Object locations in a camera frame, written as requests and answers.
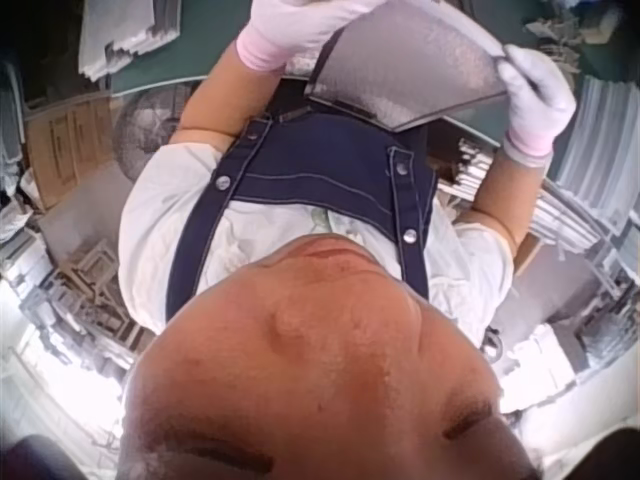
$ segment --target man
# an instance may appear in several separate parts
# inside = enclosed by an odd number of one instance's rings
[[[331,113],[252,120],[292,55],[383,2],[254,0],[134,187],[122,291],[160,336],[122,478],[537,478],[476,346],[575,110],[559,70],[507,47],[510,130],[455,225],[418,143]]]

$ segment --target metal sheet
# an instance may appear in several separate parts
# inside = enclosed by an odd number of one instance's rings
[[[402,131],[505,95],[492,58],[501,54],[497,40],[450,5],[389,2],[325,46],[307,94]]]

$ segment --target pink glove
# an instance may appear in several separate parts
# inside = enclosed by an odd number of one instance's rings
[[[253,70],[276,70],[386,1],[253,0],[251,20],[236,41],[238,54]]]
[[[576,101],[562,72],[535,50],[506,45],[498,74],[509,92],[509,132],[503,147],[524,165],[542,168],[553,157],[553,141],[567,127]]]

